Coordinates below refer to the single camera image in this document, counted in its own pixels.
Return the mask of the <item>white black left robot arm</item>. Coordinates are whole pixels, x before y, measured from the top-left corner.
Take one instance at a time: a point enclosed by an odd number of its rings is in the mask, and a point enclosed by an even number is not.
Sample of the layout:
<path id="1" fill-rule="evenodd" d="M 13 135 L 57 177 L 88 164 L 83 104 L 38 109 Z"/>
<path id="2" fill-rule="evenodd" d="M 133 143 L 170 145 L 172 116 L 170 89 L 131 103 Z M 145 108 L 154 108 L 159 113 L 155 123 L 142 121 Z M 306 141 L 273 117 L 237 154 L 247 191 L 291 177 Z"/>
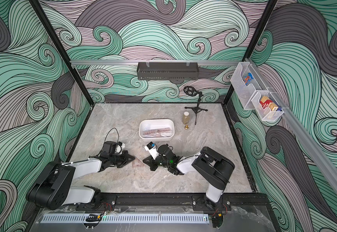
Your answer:
<path id="1" fill-rule="evenodd" d="M 127 150 L 121 154 L 91 156 L 76 162 L 49 162 L 26 193 L 26 200 L 40 208 L 56 210 L 66 205 L 102 205 L 101 190 L 92 186 L 73 187 L 80 177 L 104 171 L 109 167 L 122 168 L 136 158 Z"/>

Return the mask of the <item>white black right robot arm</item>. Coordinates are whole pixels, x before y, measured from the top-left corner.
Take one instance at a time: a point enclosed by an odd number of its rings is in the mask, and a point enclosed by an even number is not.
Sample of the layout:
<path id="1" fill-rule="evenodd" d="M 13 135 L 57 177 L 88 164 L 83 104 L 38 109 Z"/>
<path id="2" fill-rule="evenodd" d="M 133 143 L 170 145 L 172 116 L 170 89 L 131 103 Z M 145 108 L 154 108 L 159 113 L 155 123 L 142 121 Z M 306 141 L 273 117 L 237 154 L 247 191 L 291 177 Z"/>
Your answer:
<path id="1" fill-rule="evenodd" d="M 206 198 L 212 203 L 218 203 L 235 169 L 231 160 L 210 147 L 203 147 L 200 152 L 187 157 L 175 155 L 167 144 L 158 147 L 150 142 L 144 149 L 150 156 L 143 159 L 143 163 L 151 171 L 164 167 L 175 176 L 198 172 L 209 183 Z"/>

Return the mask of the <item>pink small triangle ruler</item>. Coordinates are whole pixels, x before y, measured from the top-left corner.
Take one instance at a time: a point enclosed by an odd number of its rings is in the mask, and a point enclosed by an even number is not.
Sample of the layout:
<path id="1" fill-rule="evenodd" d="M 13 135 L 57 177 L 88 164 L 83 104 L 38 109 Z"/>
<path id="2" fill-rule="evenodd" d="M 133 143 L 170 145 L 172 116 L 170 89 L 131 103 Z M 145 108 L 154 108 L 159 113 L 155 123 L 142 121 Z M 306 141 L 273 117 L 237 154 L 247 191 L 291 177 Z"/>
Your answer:
<path id="1" fill-rule="evenodd" d="M 145 164 L 140 159 L 138 159 L 138 158 L 135 158 L 133 160 L 133 162 L 132 162 L 132 167 L 133 168 L 144 167 L 144 165 Z"/>

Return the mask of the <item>red straight ruler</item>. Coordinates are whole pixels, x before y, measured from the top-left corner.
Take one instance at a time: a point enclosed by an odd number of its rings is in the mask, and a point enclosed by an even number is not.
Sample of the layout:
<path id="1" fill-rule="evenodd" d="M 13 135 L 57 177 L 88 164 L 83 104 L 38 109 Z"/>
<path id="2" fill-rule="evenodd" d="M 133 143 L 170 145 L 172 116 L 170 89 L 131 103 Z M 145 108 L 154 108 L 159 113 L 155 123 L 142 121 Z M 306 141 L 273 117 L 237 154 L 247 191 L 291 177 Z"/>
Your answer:
<path id="1" fill-rule="evenodd" d="M 145 137 L 170 137 L 172 135 L 172 129 L 166 127 L 166 128 L 145 130 L 143 131 L 142 135 Z"/>

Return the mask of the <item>white plastic storage box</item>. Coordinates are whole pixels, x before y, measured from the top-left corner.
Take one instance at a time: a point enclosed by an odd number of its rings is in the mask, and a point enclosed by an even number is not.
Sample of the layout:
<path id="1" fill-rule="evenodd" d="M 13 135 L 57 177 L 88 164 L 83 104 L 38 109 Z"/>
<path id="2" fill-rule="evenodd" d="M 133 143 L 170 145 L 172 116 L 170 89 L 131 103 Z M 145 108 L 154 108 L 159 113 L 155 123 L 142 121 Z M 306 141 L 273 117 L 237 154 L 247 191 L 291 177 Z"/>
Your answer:
<path id="1" fill-rule="evenodd" d="M 170 119 L 146 119 L 139 125 L 139 136 L 146 142 L 170 141 L 175 135 L 175 126 Z"/>

